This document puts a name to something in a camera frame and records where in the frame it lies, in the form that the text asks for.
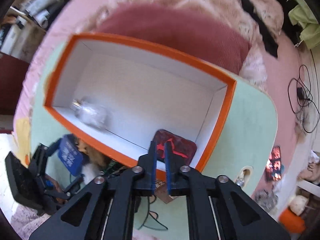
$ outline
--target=black metal arm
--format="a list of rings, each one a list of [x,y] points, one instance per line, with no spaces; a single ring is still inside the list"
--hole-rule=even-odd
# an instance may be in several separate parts
[[[187,196],[191,240],[289,240],[289,234],[227,176],[183,165],[165,145],[168,192]],[[131,240],[137,199],[155,188],[156,143],[119,177],[96,177],[42,224],[30,240]]]

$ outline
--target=clear plastic bag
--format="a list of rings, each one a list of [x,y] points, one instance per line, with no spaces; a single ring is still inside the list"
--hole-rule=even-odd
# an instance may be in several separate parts
[[[71,108],[75,111],[75,116],[84,124],[98,129],[106,129],[108,111],[104,106],[85,100],[80,102],[74,100]]]

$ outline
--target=metal screw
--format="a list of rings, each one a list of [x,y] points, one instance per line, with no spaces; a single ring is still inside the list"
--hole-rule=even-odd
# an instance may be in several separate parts
[[[243,187],[244,185],[244,179],[243,178],[238,178],[236,180],[236,184],[239,186],[239,187]]]
[[[140,173],[141,171],[143,171],[143,168],[140,167],[140,166],[134,166],[134,167],[132,168],[132,171],[133,171],[134,173]]]
[[[180,171],[182,171],[182,172],[188,172],[190,170],[191,170],[191,168],[187,165],[183,165],[180,167]]]
[[[102,184],[104,183],[104,178],[101,176],[98,176],[94,179],[95,184]]]
[[[225,175],[221,175],[221,176],[219,176],[218,181],[221,183],[226,183],[229,181],[229,178]]]

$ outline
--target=orange object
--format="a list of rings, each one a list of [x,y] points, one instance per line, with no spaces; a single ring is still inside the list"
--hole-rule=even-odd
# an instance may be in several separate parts
[[[117,44],[123,44],[127,46],[131,46],[134,48],[139,48],[143,50],[147,50],[150,52],[154,52],[172,59],[175,59],[180,62],[184,62],[194,68],[197,68],[203,72],[206,72],[209,75],[212,75],[219,79],[220,81],[227,84],[227,91],[225,94],[225,99],[223,100],[222,107],[220,110],[219,117],[217,119],[217,122],[215,124],[215,127],[213,129],[213,132],[211,134],[211,137],[207,143],[206,148],[203,151],[203,154],[199,160],[199,162],[196,165],[196,169],[198,171],[202,171],[207,164],[211,153],[213,152],[214,147],[217,144],[217,141],[219,139],[219,136],[222,132],[223,126],[225,124],[225,121],[227,119],[229,109],[231,106],[231,102],[233,99],[233,95],[236,89],[236,80],[228,75],[224,70],[215,67],[213,64],[210,64],[208,62],[204,62],[203,60],[200,60],[196,57],[190,56],[188,54],[185,54],[183,52],[180,52],[178,50],[152,43],[149,41],[143,41],[138,40],[135,38],[130,38],[126,36],[121,35],[115,35],[115,34],[106,34],[106,33],[81,33],[81,34],[75,34],[73,35],[66,48],[64,49],[64,52],[62,53],[60,60],[57,62],[57,67],[55,71],[52,73],[52,77],[49,82],[47,96],[44,103],[44,108],[58,121],[60,122],[65,128],[67,128],[71,133],[76,135],[78,138],[83,140],[88,145],[92,146],[96,150],[102,152],[103,154],[107,155],[111,159],[114,159],[125,166],[133,167],[137,165],[137,160],[134,160],[108,146],[103,144],[102,142],[92,138],[87,133],[76,127],[74,124],[70,123],[68,120],[66,120],[61,114],[59,114],[54,107],[52,107],[53,98],[55,96],[56,88],[60,79],[60,75],[64,69],[64,66],[66,65],[66,62],[68,61],[68,57],[72,53],[72,50],[75,46],[75,44],[81,40],[81,39],[87,39],[87,40],[93,40],[93,41],[106,41],[106,42],[113,42]],[[166,178],[164,171],[157,170],[156,177],[158,179],[164,180]]]
[[[30,159],[29,159],[28,155],[25,156],[25,163],[27,166],[29,166],[29,164],[30,164]]]
[[[301,234],[304,230],[306,230],[304,220],[294,214],[289,208],[281,213],[279,221],[290,233]]]

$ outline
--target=pink cushion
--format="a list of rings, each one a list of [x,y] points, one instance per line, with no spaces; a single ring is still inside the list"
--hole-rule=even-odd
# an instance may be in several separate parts
[[[209,16],[157,4],[120,6],[95,32],[162,44],[235,74],[251,47],[238,32]]]

